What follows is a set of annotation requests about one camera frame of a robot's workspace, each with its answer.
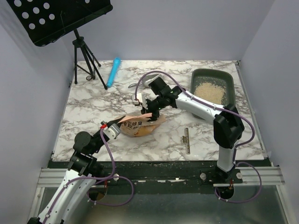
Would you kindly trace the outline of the orange cat litter bag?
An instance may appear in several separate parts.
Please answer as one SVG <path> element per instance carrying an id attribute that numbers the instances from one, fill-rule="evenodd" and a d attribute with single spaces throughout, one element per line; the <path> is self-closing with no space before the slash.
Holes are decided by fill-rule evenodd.
<path id="1" fill-rule="evenodd" d="M 127 114 L 121 121 L 120 130 L 124 135 L 130 137 L 142 137 L 151 134 L 162 123 L 166 121 L 164 115 L 160 115 L 155 121 L 150 119 L 150 113 L 143 115 Z"/>

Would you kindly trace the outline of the silver metal litter scoop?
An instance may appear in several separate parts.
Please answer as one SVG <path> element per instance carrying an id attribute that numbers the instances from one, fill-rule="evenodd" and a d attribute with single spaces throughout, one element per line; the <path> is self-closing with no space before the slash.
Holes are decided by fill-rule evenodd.
<path id="1" fill-rule="evenodd" d="M 133 88 L 133 87 L 136 87 L 136 86 L 143 86 L 145 88 L 149 87 L 149 84 L 154 81 L 155 79 L 157 79 L 158 77 L 161 77 L 160 74 L 156 73 L 156 74 L 150 74 L 150 75 L 147 75 L 145 78 L 142 79 L 142 81 L 138 84 L 138 83 L 135 83 L 135 84 L 131 84 L 128 86 L 128 88 Z"/>

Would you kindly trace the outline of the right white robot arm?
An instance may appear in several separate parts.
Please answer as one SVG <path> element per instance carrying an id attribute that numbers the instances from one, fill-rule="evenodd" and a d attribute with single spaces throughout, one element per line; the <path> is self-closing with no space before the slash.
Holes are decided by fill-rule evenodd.
<path id="1" fill-rule="evenodd" d="M 135 105 L 142 106 L 142 114 L 151 113 L 152 120 L 157 120 L 160 110 L 171 106 L 190 112 L 213 125 L 214 140 L 219 146 L 219 156 L 215 178 L 221 183 L 232 177 L 235 167 L 236 145 L 242 137 L 244 125 L 236 107 L 214 104 L 192 95 L 179 85 L 171 88 L 161 77 L 155 78 L 149 87 L 157 96 L 154 100 L 146 99 L 141 93 L 135 93 Z"/>

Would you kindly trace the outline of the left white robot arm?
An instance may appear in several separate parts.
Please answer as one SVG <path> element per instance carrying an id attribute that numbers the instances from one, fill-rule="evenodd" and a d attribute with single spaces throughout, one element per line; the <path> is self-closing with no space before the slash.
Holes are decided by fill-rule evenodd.
<path id="1" fill-rule="evenodd" d="M 99 152 L 102 146 L 107 146 L 109 140 L 116 139 L 121 133 L 123 118 L 101 122 L 100 130 L 94 135 L 82 131 L 75 136 L 74 153 L 60 186 L 44 210 L 37 217 L 28 220 L 29 224 L 67 223 L 67 219 L 72 216 L 90 187 L 115 174 L 116 165 L 109 149 L 107 151 L 112 162 L 112 171 L 108 176 L 105 176 L 103 167 L 97 163 L 93 154 Z"/>

